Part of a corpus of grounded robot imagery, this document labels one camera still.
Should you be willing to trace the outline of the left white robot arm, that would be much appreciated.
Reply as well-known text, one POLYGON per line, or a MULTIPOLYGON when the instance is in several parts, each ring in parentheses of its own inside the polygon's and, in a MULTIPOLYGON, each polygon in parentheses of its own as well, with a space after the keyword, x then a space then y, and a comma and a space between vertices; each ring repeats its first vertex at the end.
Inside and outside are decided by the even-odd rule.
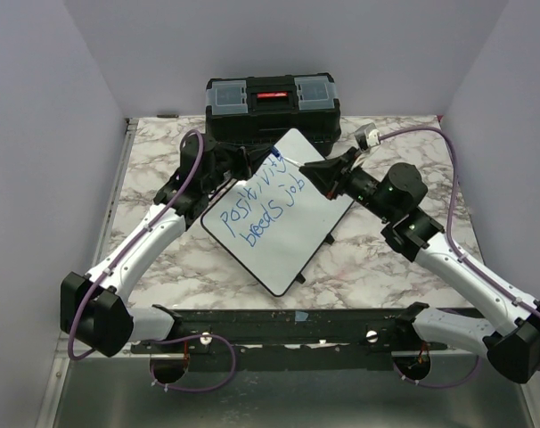
POLYGON ((196 129, 184 135, 178 168, 135 229, 86 273, 71 272, 62 280, 60 328, 69 336, 70 359, 95 351, 113 357, 131 342, 153 342, 164 352, 181 345, 175 311, 160 305, 130 309, 129 297, 157 257, 207 209, 211 196, 233 180, 252 178, 269 156, 281 156, 274 144, 218 142, 196 129))

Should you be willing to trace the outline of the white whiteboard black frame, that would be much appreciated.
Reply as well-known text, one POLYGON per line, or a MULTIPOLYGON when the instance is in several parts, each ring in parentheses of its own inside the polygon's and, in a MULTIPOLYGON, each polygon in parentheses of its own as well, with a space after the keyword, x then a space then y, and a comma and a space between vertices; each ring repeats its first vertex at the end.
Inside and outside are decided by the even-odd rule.
MULTIPOLYGON (((300 163, 323 156, 297 130, 275 145, 300 163)), ((201 217, 203 228, 271 294, 284 295, 348 212, 352 200, 322 196, 299 170, 270 155, 201 217)))

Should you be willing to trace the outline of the aluminium side rail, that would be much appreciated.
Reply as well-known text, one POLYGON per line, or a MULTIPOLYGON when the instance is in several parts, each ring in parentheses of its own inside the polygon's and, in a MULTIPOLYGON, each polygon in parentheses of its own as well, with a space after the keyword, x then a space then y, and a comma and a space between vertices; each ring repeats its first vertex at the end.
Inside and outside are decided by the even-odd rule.
MULTIPOLYGON (((119 164, 112 180, 110 195, 104 211, 102 227, 98 234, 97 244, 95 245, 94 255, 88 265, 89 267, 99 263, 101 259, 105 257, 108 251, 108 241, 111 236, 113 219, 117 211, 119 195, 127 173, 127 166, 133 148, 139 119, 127 118, 126 123, 126 133, 121 145, 119 164)), ((45 389, 45 395, 43 397, 38 419, 35 424, 36 427, 53 427, 54 425, 61 399, 61 393, 63 391, 66 375, 70 365, 66 345, 67 340, 68 336, 65 333, 59 333, 55 345, 55 351, 53 353, 53 363, 48 378, 48 384, 45 389)))

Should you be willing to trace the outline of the white whiteboard marker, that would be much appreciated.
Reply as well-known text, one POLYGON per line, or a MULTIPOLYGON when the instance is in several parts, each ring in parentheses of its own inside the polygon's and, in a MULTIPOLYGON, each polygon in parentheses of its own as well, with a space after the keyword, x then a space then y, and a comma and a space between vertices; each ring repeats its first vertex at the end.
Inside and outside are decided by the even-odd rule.
POLYGON ((304 166, 303 163, 300 163, 300 162, 298 162, 298 161, 296 161, 296 160, 293 160, 293 159, 284 157, 283 155, 280 155, 280 156, 278 157, 278 159, 279 159, 280 161, 284 161, 284 162, 290 164, 291 166, 293 166, 293 167, 295 167, 295 168, 297 168, 297 169, 299 169, 299 168, 301 168, 302 166, 304 166))

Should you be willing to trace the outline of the black plastic toolbox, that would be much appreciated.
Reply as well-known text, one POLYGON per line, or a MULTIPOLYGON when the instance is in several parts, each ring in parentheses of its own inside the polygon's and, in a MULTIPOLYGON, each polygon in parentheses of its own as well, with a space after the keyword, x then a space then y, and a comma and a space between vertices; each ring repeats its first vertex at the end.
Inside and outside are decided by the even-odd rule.
POLYGON ((326 157, 341 135, 331 74, 213 78, 206 86, 206 131, 218 141, 270 143, 296 128, 326 157))

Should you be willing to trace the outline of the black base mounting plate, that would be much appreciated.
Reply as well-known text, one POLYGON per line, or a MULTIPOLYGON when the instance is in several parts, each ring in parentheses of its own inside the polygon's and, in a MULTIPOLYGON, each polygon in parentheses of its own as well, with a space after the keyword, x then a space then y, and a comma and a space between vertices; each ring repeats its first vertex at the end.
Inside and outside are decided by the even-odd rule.
POLYGON ((189 357, 192 371, 389 370, 393 356, 422 349, 407 309, 183 310, 186 344, 140 342, 135 354, 189 357))

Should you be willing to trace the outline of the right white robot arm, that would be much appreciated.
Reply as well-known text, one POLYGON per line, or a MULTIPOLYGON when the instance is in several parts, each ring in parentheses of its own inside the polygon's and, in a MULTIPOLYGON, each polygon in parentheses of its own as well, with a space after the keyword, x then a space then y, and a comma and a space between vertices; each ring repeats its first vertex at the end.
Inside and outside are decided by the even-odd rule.
POLYGON ((331 160, 305 163, 299 172, 327 199, 347 195, 369 210, 384 224, 381 234, 393 251, 438 276, 481 315, 415 303, 395 327, 397 343, 408 350, 423 342, 450 345, 485 358, 512 382, 527 383, 540 369, 540 300, 462 251, 420 208, 428 188, 414 165, 399 162, 377 180, 357 159, 351 148, 331 160))

